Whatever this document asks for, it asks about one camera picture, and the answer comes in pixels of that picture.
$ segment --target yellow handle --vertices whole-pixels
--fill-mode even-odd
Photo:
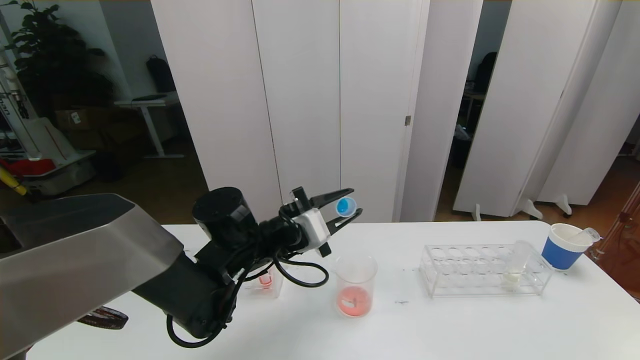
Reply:
[[[18,180],[16,180],[11,173],[3,167],[0,167],[0,180],[20,195],[27,194],[27,188],[22,186]]]

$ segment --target robotic arm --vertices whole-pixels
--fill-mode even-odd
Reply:
[[[258,224],[240,190],[213,190],[193,207],[194,219],[210,239],[195,263],[148,214],[115,194],[58,199],[1,215],[0,359],[131,290],[166,313],[176,344],[206,345],[231,321],[242,282],[266,269],[249,277],[250,272],[276,266],[300,286],[327,282],[324,268],[291,258],[313,249],[323,257],[330,254],[331,235],[362,209],[325,223],[319,208],[351,192],[309,199],[297,188],[295,200],[277,217]],[[325,278],[300,281],[282,263],[312,266]],[[202,340],[178,338],[174,322]]]

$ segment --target blue paper cup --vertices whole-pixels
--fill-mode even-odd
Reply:
[[[567,270],[592,244],[568,242],[567,239],[577,235],[582,229],[569,224],[553,224],[549,231],[542,257],[556,270]]]

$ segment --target black cable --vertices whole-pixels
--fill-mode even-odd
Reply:
[[[182,347],[186,347],[186,348],[197,348],[197,347],[203,347],[204,345],[210,343],[213,339],[216,338],[216,336],[220,333],[220,331],[222,331],[222,326],[219,326],[216,330],[214,330],[214,332],[209,335],[208,338],[201,340],[201,341],[197,341],[195,343],[190,343],[188,341],[184,341],[182,339],[180,339],[175,332],[173,331],[173,316],[171,315],[167,315],[166,316],[166,331],[169,334],[169,338],[176,344]]]
[[[293,226],[295,230],[297,230],[296,241],[294,242],[294,244],[299,243],[302,239],[302,231],[300,230],[300,226],[295,221],[293,221],[293,219],[289,215],[287,215],[282,208],[278,210],[278,215],[282,218],[282,220],[285,220],[285,222],[287,222],[289,225]]]
[[[246,276],[249,274],[249,271],[251,271],[251,267],[253,266],[253,264],[255,264],[255,260],[252,260],[251,264],[249,266],[245,267],[245,271],[242,273],[242,275],[240,275],[240,277],[238,277],[236,285],[234,286],[234,291],[231,294],[231,297],[229,297],[229,300],[225,304],[225,308],[224,308],[224,310],[222,312],[223,316],[221,317],[221,321],[220,321],[221,325],[218,328],[216,328],[215,330],[213,330],[213,332],[211,333],[211,335],[209,335],[209,337],[207,337],[204,340],[197,341],[195,343],[190,343],[188,341],[184,341],[184,340],[180,339],[175,334],[175,331],[173,330],[173,316],[167,315],[166,316],[166,331],[169,334],[169,338],[176,345],[182,346],[184,348],[202,347],[202,346],[210,343],[213,339],[215,339],[216,336],[220,333],[220,331],[222,331],[222,329],[227,327],[226,321],[229,318],[229,315],[231,315],[231,310],[233,309],[233,305],[234,305],[234,299],[238,295],[238,292],[240,291],[240,287],[242,286],[242,283],[246,279]]]
[[[291,274],[289,274],[286,270],[284,270],[284,268],[282,267],[282,264],[280,264],[280,262],[283,262],[283,263],[289,264],[289,265],[309,266],[311,268],[316,268],[316,269],[322,271],[322,273],[324,274],[324,279],[322,281],[320,281],[320,282],[305,282],[305,281],[302,281],[302,280],[298,280],[295,277],[291,276]],[[304,263],[302,261],[291,261],[291,260],[288,260],[288,259],[280,259],[278,257],[278,252],[275,252],[273,254],[273,264],[276,266],[276,268],[278,268],[278,271],[280,271],[282,276],[284,276],[287,280],[293,282],[294,284],[296,284],[298,286],[302,286],[304,288],[318,288],[318,287],[326,284],[327,281],[329,281],[329,272],[326,271],[325,268],[321,267],[318,264]]]
[[[259,273],[247,277],[244,281],[256,280],[260,276],[268,273],[269,272],[269,268],[271,268],[272,266],[273,266],[273,261],[271,262],[271,264],[269,264],[269,266],[267,266],[266,268],[262,269]]]

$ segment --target green leaves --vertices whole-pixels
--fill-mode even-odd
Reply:
[[[60,6],[39,10],[29,1],[11,1],[29,10],[22,27],[12,33],[8,48],[27,54],[15,61],[18,77],[31,98],[45,113],[51,112],[52,95],[83,94],[113,98],[113,83],[92,70],[95,56],[105,56],[102,49],[88,48],[81,34],[57,22]]]

